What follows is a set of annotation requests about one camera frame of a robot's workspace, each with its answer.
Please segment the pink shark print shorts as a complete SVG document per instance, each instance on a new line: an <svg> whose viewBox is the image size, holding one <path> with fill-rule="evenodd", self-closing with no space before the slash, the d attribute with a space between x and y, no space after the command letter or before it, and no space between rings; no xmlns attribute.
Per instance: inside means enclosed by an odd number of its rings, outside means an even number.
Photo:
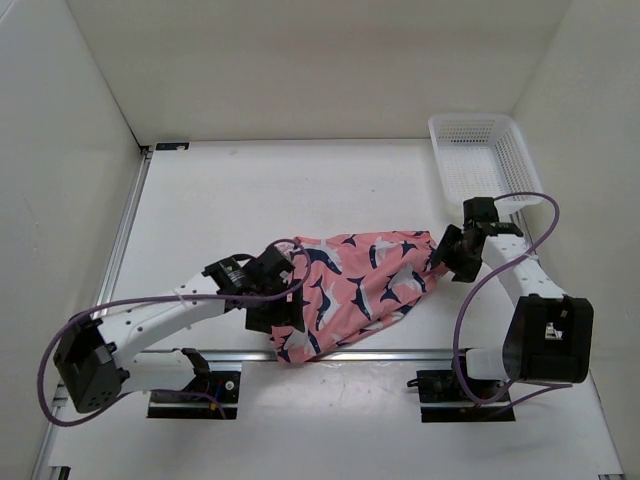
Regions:
<svg viewBox="0 0 640 480"><path fill-rule="evenodd" d="M278 360L300 364L367 338L403 319L437 285L446 269L431 267L437 247L428 231L298 237L286 250L300 289L303 327L273 327Z"/></svg>

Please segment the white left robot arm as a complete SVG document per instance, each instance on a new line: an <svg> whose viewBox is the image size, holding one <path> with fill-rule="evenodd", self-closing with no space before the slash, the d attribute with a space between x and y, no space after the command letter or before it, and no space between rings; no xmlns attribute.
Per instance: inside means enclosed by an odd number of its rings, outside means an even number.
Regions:
<svg viewBox="0 0 640 480"><path fill-rule="evenodd" d="M311 268L297 269L296 256L309 255L301 247L285 253L271 244L257 257L238 254L214 262L165 295L80 314L53 355L77 412L94 414L140 390L178 391L188 400L205 396L209 369L196 350L147 350L198 322L242 310L250 331L303 330L303 284Z"/></svg>

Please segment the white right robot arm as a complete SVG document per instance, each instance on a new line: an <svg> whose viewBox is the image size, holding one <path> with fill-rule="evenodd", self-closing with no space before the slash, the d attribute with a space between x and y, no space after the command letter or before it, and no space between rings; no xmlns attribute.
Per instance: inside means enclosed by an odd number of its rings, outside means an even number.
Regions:
<svg viewBox="0 0 640 480"><path fill-rule="evenodd" d="M498 347L460 347L460 334L471 303L465 299L454 326L449 387L470 400L486 381L581 383L589 370L594 309L585 298L572 297L542 269L521 229L501 221L492 197L463 203L463 224L445 230L431 257L453 281L470 283L471 296L496 279L508 294L514 313Z"/></svg>

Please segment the white perforated plastic basket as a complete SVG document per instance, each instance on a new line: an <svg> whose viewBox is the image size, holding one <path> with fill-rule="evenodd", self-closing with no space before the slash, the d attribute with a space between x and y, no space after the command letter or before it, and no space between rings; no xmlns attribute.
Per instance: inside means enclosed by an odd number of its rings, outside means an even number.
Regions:
<svg viewBox="0 0 640 480"><path fill-rule="evenodd" d="M522 133L503 114L438 114L428 121L446 209L463 217L473 197L504 198L498 213L512 215L542 202L538 174Z"/></svg>

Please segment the aluminium front frame rail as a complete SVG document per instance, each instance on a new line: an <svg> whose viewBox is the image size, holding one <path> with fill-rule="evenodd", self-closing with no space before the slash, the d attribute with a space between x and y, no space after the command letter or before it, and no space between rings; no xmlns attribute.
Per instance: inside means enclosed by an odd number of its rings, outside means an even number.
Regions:
<svg viewBox="0 0 640 480"><path fill-rule="evenodd" d="M266 350L199 350L209 363L269 362L287 366L273 351ZM450 349L365 349L337 350L314 357L313 362L444 362L450 364Z"/></svg>

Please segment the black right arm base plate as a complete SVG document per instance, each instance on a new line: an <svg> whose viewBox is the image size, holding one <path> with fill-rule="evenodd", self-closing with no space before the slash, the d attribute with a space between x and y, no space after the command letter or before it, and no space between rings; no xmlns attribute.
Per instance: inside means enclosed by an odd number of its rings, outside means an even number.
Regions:
<svg viewBox="0 0 640 480"><path fill-rule="evenodd" d="M511 399L505 393L496 403L473 403L450 370L418 370L406 383L419 397L422 423L514 422Z"/></svg>

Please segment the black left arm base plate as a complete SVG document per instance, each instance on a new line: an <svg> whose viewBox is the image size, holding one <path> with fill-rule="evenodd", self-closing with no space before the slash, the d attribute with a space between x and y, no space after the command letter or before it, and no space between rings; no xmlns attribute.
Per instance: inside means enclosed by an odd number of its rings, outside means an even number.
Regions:
<svg viewBox="0 0 640 480"><path fill-rule="evenodd" d="M235 420L241 382L240 363L212 363L210 371L179 392L154 391L147 407L149 419Z"/></svg>

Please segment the aluminium left frame rail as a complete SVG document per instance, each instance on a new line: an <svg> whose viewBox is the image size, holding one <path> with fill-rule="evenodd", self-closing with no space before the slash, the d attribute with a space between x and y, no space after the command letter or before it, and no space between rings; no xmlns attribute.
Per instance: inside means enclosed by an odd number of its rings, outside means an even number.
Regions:
<svg viewBox="0 0 640 480"><path fill-rule="evenodd" d="M95 298L95 304L109 302L115 291L115 286L120 273L122 261L130 237L131 229L135 220L138 204L144 188L144 183L153 156L153 146L143 146L141 149L140 162L136 167L133 182L128 193L125 208L121 216L115 241L111 249L108 263L100 284L100 289ZM31 479L67 479L70 468L62 466L50 466L50 457L58 427L51 423L47 424L39 452L30 475Z"/></svg>

